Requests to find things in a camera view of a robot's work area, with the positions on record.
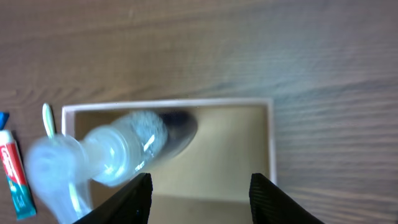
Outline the green white toothbrush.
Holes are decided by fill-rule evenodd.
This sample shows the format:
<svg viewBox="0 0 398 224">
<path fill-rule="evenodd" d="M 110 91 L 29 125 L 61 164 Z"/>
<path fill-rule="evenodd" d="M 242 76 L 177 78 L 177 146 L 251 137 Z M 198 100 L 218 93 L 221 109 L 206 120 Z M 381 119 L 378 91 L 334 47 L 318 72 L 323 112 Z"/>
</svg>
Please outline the green white toothbrush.
<svg viewBox="0 0 398 224">
<path fill-rule="evenodd" d="M 55 136 L 55 122 L 51 106 L 48 103 L 44 103 L 42 106 L 42 120 L 47 136 L 53 138 Z"/>
</svg>

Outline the red green toothpaste tube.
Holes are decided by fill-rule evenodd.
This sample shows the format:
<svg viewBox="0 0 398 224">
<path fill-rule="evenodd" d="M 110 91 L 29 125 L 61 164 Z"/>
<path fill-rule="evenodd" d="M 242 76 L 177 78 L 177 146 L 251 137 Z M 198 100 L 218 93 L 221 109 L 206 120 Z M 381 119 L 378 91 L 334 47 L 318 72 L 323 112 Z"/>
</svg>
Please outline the red green toothpaste tube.
<svg viewBox="0 0 398 224">
<path fill-rule="evenodd" d="M 1 131 L 1 161 L 6 173 L 17 220 L 35 216 L 36 209 L 19 155 L 19 149 L 9 130 Z"/>
</svg>

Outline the blue disposable razor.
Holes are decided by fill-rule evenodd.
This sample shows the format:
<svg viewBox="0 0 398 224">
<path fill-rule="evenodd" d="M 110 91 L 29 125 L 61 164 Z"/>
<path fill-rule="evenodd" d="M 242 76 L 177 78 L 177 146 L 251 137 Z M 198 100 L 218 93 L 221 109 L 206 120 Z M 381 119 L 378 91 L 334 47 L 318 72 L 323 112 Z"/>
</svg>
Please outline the blue disposable razor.
<svg viewBox="0 0 398 224">
<path fill-rule="evenodd" d="M 2 131 L 9 119 L 9 113 L 7 112 L 0 112 L 0 130 Z"/>
</svg>

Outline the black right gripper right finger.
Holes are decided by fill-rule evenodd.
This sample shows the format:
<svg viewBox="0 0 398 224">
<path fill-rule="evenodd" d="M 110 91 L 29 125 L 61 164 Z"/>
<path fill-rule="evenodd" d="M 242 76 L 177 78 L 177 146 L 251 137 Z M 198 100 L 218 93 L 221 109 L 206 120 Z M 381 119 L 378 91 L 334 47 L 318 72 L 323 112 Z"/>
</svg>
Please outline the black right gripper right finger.
<svg viewBox="0 0 398 224">
<path fill-rule="evenodd" d="M 258 224 L 323 224 L 260 173 L 251 175 L 249 201 Z"/>
</svg>

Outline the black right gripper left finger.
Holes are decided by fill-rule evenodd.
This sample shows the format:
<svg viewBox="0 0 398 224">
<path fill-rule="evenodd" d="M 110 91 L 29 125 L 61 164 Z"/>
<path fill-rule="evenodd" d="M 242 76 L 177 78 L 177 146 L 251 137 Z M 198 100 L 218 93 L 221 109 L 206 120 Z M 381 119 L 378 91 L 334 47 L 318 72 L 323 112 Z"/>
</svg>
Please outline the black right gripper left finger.
<svg viewBox="0 0 398 224">
<path fill-rule="evenodd" d="M 152 191 L 151 175 L 141 173 L 75 224 L 147 224 Z"/>
</svg>

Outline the clear sanitizer bottle dark label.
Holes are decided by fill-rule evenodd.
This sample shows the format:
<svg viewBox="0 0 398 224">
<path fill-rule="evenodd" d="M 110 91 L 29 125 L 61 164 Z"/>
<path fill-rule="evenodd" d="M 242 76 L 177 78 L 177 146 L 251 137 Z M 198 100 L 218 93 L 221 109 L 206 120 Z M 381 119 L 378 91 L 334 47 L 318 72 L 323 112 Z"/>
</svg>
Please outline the clear sanitizer bottle dark label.
<svg viewBox="0 0 398 224">
<path fill-rule="evenodd" d="M 90 181 L 117 187 L 180 154 L 198 122 L 187 111 L 136 110 L 92 129 L 81 141 L 69 135 L 37 140 L 25 156 L 30 188 L 59 223 L 93 211 Z"/>
</svg>

